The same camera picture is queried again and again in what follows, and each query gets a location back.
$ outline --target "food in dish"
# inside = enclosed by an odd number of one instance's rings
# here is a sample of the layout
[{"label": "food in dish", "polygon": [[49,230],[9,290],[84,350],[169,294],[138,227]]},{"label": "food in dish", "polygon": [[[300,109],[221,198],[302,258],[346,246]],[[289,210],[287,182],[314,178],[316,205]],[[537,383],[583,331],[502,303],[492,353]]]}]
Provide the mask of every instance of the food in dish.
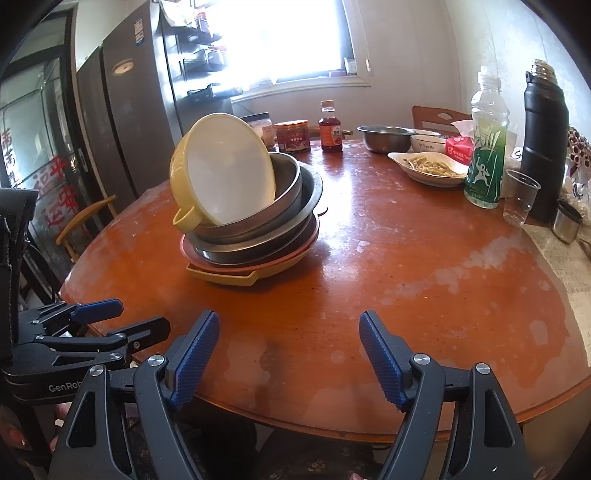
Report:
[{"label": "food in dish", "polygon": [[438,177],[452,177],[455,179],[464,178],[465,175],[454,172],[444,162],[429,160],[427,157],[405,158],[404,161],[413,170]]}]

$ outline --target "thermos lid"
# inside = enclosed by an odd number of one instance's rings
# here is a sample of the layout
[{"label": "thermos lid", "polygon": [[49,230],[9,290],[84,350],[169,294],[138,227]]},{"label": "thermos lid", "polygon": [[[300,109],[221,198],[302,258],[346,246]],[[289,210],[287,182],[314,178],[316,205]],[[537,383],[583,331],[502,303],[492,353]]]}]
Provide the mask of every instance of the thermos lid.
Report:
[{"label": "thermos lid", "polygon": [[544,60],[534,60],[534,63],[531,66],[531,74],[534,77],[548,80],[549,82],[558,85],[558,80],[556,80],[556,73],[554,72],[554,69]]}]

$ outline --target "refrigerator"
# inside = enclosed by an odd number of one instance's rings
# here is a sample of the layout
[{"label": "refrigerator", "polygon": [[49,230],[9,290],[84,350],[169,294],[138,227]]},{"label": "refrigerator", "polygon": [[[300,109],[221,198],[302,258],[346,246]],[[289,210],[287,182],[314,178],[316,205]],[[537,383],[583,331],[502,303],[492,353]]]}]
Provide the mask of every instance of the refrigerator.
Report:
[{"label": "refrigerator", "polygon": [[233,113],[230,98],[241,89],[223,81],[219,61],[199,64],[220,39],[205,20],[178,26],[147,1],[79,69],[89,151],[117,211],[168,179],[175,146],[199,118]]}]

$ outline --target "plastic water bottle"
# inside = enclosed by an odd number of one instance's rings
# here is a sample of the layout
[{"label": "plastic water bottle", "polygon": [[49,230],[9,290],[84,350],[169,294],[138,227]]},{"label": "plastic water bottle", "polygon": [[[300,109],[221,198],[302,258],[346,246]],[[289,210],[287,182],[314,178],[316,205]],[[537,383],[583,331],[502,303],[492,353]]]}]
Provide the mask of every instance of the plastic water bottle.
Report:
[{"label": "plastic water bottle", "polygon": [[474,205],[496,208],[501,195],[509,110],[501,96],[501,81],[490,68],[478,73],[480,90],[472,98],[474,152],[464,195]]}]

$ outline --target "jar lid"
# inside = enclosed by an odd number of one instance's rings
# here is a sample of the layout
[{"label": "jar lid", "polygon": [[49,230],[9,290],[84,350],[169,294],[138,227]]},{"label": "jar lid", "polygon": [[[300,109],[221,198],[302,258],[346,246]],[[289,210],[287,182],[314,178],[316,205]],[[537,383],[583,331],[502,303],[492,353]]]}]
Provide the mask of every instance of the jar lid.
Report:
[{"label": "jar lid", "polygon": [[271,118],[271,114],[269,112],[255,113],[254,115],[247,115],[241,117],[241,119],[244,120],[247,124],[251,122],[258,122],[259,120],[266,120],[267,118]]},{"label": "jar lid", "polygon": [[275,124],[275,129],[287,130],[288,128],[307,127],[307,126],[308,126],[308,120],[293,120],[291,122],[281,122],[279,124]]}]

